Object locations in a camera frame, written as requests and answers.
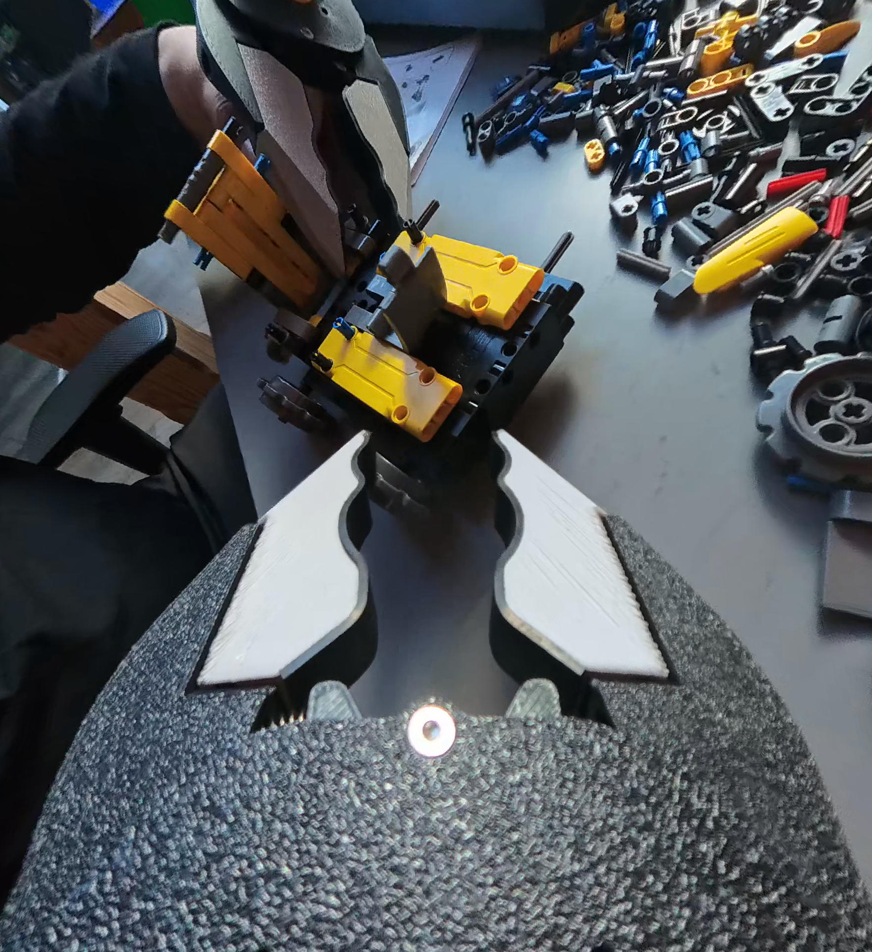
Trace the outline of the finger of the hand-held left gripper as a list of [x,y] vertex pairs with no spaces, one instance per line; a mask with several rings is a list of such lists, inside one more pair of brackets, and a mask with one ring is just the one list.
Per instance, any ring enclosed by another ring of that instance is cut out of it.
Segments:
[[275,58],[256,59],[256,92],[275,189],[312,250],[334,277],[346,272],[338,207],[314,143],[314,120],[300,79]]
[[357,79],[344,91],[344,102],[360,140],[368,148],[373,184],[392,207],[396,221],[412,217],[409,153],[381,87]]

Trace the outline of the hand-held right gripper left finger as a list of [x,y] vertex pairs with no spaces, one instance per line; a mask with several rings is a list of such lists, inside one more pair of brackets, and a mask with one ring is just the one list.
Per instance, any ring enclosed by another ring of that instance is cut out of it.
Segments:
[[260,519],[197,672],[200,688],[355,684],[377,652],[362,547],[372,528],[363,430]]

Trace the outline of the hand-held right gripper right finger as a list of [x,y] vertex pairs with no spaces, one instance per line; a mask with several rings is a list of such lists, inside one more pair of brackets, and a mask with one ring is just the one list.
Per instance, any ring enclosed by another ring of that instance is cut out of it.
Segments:
[[669,680],[605,510],[504,429],[492,435],[492,470],[503,626],[585,680]]

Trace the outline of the black yellow toy block vehicle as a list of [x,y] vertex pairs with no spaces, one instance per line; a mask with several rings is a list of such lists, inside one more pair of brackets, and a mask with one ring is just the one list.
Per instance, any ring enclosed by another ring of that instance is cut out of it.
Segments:
[[345,208],[345,270],[331,275],[276,189],[276,146],[250,156],[230,118],[214,131],[165,213],[195,264],[217,261],[273,307],[268,357],[299,361],[299,382],[261,377],[261,402],[285,423],[323,434],[347,423],[370,435],[376,493],[387,507],[425,506],[487,453],[560,354],[582,286],[555,273],[564,232],[541,266],[513,254]]

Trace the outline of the grey desk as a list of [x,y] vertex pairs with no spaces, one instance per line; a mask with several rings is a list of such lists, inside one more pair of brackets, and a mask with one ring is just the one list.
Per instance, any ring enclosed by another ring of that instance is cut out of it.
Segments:
[[[872,891],[872,625],[817,607],[824,500],[790,491],[755,427],[749,304],[656,316],[653,284],[616,270],[603,176],[575,140],[547,159],[530,148],[485,163],[461,118],[547,37],[483,34],[481,52],[415,186],[441,209],[438,233],[540,265],[563,232],[557,273],[583,285],[566,344],[510,430],[596,504],[623,518],[747,646],[805,735]],[[297,363],[264,353],[268,310],[217,262],[197,276],[219,371],[259,513],[336,448],[283,424],[257,381],[296,382]],[[474,715],[503,713],[516,689],[488,640],[501,540],[485,466],[419,520],[373,506],[362,550],[379,620],[371,668],[351,688],[362,713],[388,716],[431,696]]]

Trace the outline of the person's left hand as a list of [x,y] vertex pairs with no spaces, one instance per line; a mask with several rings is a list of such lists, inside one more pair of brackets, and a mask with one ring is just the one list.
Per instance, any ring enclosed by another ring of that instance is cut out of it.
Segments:
[[169,105],[195,143],[204,148],[234,113],[200,62],[194,26],[167,27],[157,41],[159,73]]

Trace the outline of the instruction booklet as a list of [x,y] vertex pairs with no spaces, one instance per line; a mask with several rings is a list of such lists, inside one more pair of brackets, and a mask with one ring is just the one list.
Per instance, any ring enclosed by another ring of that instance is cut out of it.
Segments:
[[481,35],[474,32],[418,53],[383,59],[405,112],[411,185],[442,133],[480,48]]

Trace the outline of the pile of building block parts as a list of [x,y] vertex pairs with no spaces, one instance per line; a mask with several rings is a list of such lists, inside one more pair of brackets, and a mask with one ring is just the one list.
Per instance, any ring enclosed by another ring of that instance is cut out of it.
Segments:
[[756,427],[830,498],[829,613],[872,620],[869,2],[614,2],[463,117],[471,155],[577,138],[656,310],[750,303]]

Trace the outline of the wooden post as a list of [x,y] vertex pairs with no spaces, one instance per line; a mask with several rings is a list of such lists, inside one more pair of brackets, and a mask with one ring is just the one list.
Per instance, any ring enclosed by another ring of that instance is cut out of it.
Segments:
[[[59,314],[54,321],[32,327],[10,344],[64,370],[72,370],[115,327],[154,309],[149,301],[119,282],[100,292],[81,311]],[[132,389],[133,401],[169,420],[190,422],[209,391],[219,382],[210,336],[166,311],[177,334],[175,350]]]

